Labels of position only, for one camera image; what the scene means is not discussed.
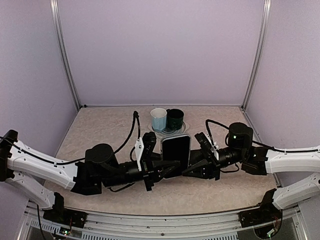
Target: lavender wall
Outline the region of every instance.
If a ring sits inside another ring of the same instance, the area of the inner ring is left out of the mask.
[[[82,104],[240,105],[263,0],[64,0]]]
[[[0,7],[0,136],[54,155],[76,115],[48,0],[3,0]],[[14,239],[27,204],[0,183],[0,238]]]
[[[247,112],[266,144],[320,145],[320,2],[273,0]],[[281,174],[284,185],[309,173]],[[300,205],[312,240],[320,235],[320,197]]]

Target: mug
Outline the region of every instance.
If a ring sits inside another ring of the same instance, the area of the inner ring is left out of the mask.
[[[162,132],[167,125],[167,111],[163,108],[155,108],[151,112],[152,128],[155,132]]]
[[[167,109],[166,127],[171,130],[179,130],[184,123],[184,112],[180,109]]]

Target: smartphone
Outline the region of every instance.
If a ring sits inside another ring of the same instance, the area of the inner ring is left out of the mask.
[[[190,159],[191,137],[187,133],[167,136],[161,140],[161,159],[163,161],[180,161],[180,166],[167,174],[164,178],[170,179],[182,175]]]

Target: dark green cup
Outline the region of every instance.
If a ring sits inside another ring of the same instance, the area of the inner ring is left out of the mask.
[[[180,109],[167,109],[166,110],[166,127],[171,130],[179,130],[184,123],[184,112]]]

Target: table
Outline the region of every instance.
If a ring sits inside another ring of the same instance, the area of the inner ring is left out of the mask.
[[[138,111],[141,135],[149,132],[150,111],[154,106],[128,107],[88,107],[82,108],[70,127],[57,158],[74,160],[82,158],[86,149],[100,143],[108,143],[117,149],[129,134],[133,112]],[[206,132],[205,120],[212,119],[225,125],[233,122],[246,123],[240,109],[236,106],[170,106],[184,111],[185,122],[189,125],[187,133],[192,136],[191,149],[200,146],[194,135]],[[225,147],[228,131],[217,125],[210,125],[211,132],[220,148]],[[129,153],[137,139],[137,129],[127,145],[116,154],[119,163],[130,161]],[[157,140],[154,152],[160,152]],[[229,166],[225,170],[234,170]],[[52,183],[45,186],[64,197],[65,207],[103,213],[131,215],[189,215],[230,211],[251,207],[259,203],[265,192],[276,188],[272,175],[255,176],[240,170],[236,173],[221,173],[218,181],[191,177],[164,179],[147,192],[144,182],[121,192],[111,192],[103,188],[102,194],[83,196]]]

